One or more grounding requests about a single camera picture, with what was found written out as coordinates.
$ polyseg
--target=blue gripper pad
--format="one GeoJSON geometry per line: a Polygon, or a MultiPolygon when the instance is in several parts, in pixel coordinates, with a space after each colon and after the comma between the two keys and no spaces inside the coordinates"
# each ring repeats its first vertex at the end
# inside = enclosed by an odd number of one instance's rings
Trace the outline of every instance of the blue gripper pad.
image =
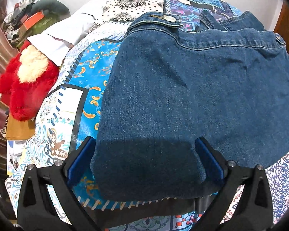
{"type": "Polygon", "coordinates": [[[87,136],[82,144],[66,158],[64,174],[67,177],[69,188],[79,183],[85,169],[90,165],[95,150],[95,142],[93,137],[87,136]]]}
{"type": "Polygon", "coordinates": [[[195,149],[207,174],[207,180],[220,182],[227,176],[226,160],[204,137],[195,140],[195,149]]]}

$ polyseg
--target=red fur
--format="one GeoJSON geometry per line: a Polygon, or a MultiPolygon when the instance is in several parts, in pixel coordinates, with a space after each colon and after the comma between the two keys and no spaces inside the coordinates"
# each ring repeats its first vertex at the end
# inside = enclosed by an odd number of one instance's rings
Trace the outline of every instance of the red fur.
{"type": "MultiPolygon", "coordinates": [[[[25,41],[21,52],[29,45],[31,43],[25,41]]],[[[35,82],[20,83],[17,72],[21,65],[21,52],[10,61],[5,73],[0,76],[0,93],[11,94],[11,115],[16,120],[25,121],[36,116],[44,98],[58,79],[59,67],[49,60],[47,69],[35,82]]]]}

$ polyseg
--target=cream fur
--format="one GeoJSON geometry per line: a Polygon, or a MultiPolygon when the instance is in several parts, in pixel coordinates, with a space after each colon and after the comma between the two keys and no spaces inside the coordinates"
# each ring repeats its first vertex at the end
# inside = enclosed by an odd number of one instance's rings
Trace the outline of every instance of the cream fur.
{"type": "Polygon", "coordinates": [[[48,58],[33,45],[22,51],[19,61],[21,65],[17,75],[20,83],[34,82],[48,66],[48,58]]]}

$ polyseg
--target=bed sheet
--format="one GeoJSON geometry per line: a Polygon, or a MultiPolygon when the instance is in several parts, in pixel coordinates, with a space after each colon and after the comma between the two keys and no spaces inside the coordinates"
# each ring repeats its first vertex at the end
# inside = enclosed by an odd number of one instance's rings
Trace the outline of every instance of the bed sheet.
{"type": "MultiPolygon", "coordinates": [[[[16,214],[22,178],[30,163],[37,167],[51,166],[57,159],[64,160],[77,149],[86,136],[96,138],[103,91],[128,26],[143,13],[158,11],[180,15],[181,30],[193,33],[199,25],[198,15],[203,10],[208,10],[216,20],[241,15],[241,11],[221,0],[111,0],[106,3],[102,15],[92,25],[91,33],[67,54],[58,80],[38,112],[35,134],[25,143],[22,163],[5,181],[16,214]]],[[[289,153],[266,169],[266,173],[273,200],[274,222],[277,222],[289,206],[289,153]]],[[[242,190],[242,186],[238,188],[223,221],[231,218],[242,190]]],[[[60,219],[69,223],[51,185],[48,191],[60,219]]],[[[73,192],[89,211],[151,204],[102,199],[89,164],[73,192]]],[[[189,230],[202,214],[192,211],[184,215],[148,217],[109,230],[189,230]]]]}

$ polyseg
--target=stuffed animal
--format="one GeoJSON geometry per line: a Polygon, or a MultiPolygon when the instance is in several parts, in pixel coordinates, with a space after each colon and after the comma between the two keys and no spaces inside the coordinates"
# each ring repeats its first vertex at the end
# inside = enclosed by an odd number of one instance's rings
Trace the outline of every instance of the stuffed animal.
{"type": "Polygon", "coordinates": [[[18,121],[36,116],[55,84],[59,67],[26,40],[0,76],[0,93],[10,95],[10,113],[18,121]]]}

